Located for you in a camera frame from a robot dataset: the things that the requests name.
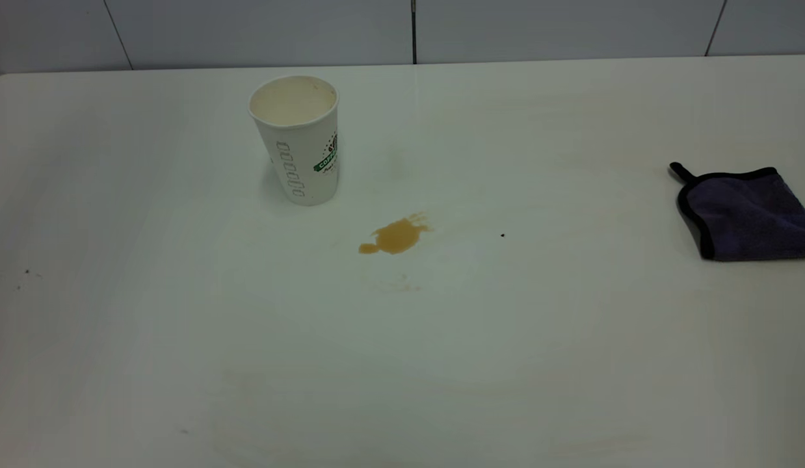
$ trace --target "white tiled wall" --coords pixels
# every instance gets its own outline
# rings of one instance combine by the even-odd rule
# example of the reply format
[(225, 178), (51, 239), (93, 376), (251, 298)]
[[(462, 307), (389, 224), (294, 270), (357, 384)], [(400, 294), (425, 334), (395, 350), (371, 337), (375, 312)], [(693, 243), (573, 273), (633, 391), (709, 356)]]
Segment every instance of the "white tiled wall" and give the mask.
[(418, 0), (423, 63), (702, 56), (723, 0)]
[(709, 55), (805, 53), (805, 0), (729, 0)]
[[(723, 8), (717, 34), (715, 24)], [(805, 53), (805, 0), (0, 0), (0, 74)]]
[(412, 62), (409, 0), (108, 0), (134, 68)]
[(102, 0), (0, 0), (0, 74), (128, 68)]

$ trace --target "table surface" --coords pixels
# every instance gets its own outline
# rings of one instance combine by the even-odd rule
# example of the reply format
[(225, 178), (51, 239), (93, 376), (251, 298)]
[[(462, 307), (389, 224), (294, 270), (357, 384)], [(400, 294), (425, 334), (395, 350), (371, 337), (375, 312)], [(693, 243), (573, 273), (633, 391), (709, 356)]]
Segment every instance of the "table surface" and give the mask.
[(805, 466), (805, 261), (703, 261), (671, 161), (805, 205), (805, 57), (0, 77), (0, 468)]

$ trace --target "brown liquid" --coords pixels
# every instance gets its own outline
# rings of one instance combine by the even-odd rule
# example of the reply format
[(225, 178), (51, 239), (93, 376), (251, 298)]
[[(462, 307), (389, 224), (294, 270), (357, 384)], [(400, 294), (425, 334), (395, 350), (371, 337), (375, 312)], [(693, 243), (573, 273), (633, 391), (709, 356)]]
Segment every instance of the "brown liquid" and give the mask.
[(420, 240), (420, 232), (432, 230), (423, 224), (425, 220), (423, 215), (417, 213), (373, 231), (372, 236), (376, 236), (375, 243), (359, 246), (359, 253), (383, 251), (394, 255), (405, 252)]

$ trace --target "paper cup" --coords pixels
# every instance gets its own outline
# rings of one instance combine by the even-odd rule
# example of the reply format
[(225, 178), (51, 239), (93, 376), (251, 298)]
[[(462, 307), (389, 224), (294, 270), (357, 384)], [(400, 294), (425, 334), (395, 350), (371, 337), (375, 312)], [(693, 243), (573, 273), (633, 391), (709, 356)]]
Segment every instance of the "paper cup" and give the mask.
[(277, 78), (249, 97), (249, 115), (293, 203), (317, 205), (336, 193), (338, 104), (336, 88), (316, 77)]

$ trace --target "cleaning towel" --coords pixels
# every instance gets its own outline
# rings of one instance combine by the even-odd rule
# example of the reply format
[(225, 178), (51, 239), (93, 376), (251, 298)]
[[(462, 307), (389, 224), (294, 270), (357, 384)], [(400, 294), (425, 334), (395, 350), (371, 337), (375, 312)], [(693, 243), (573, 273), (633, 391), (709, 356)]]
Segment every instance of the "cleaning towel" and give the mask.
[(686, 182), (677, 196), (682, 213), (700, 230), (700, 255), (709, 260), (805, 257), (805, 210), (774, 168), (695, 177), (678, 162)]

